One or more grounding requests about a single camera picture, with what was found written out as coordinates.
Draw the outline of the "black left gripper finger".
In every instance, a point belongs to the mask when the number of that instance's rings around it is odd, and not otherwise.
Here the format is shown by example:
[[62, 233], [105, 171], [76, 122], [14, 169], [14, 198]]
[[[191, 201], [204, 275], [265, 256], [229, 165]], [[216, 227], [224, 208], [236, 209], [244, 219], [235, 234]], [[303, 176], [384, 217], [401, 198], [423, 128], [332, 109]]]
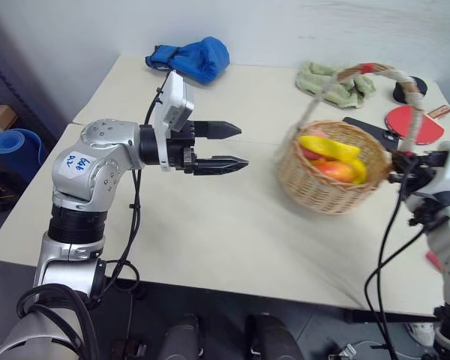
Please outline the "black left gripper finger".
[[195, 160], [193, 174], [195, 176], [219, 176], [237, 172], [245, 168], [247, 160], [233, 156], [212, 156], [208, 159]]
[[227, 121], [194, 121], [195, 137], [208, 140], [223, 140], [242, 133], [239, 127]]

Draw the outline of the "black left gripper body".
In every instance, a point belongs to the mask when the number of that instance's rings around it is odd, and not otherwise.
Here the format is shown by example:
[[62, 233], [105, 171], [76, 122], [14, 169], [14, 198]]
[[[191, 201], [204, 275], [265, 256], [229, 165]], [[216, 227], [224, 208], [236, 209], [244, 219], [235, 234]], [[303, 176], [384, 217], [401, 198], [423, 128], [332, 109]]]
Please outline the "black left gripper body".
[[169, 166], [184, 173], [194, 171], [196, 155], [195, 127], [193, 121], [187, 121], [180, 131], [171, 130], [166, 140], [166, 149]]

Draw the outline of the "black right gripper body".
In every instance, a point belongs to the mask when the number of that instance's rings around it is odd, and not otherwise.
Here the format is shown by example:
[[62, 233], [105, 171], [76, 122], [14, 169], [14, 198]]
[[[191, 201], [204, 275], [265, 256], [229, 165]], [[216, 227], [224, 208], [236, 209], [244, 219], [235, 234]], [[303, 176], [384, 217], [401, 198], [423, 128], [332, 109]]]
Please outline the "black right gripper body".
[[406, 168], [406, 193], [415, 193], [430, 183], [437, 174], [437, 168], [445, 166], [448, 156], [448, 151], [431, 151], [425, 155], [413, 154]]

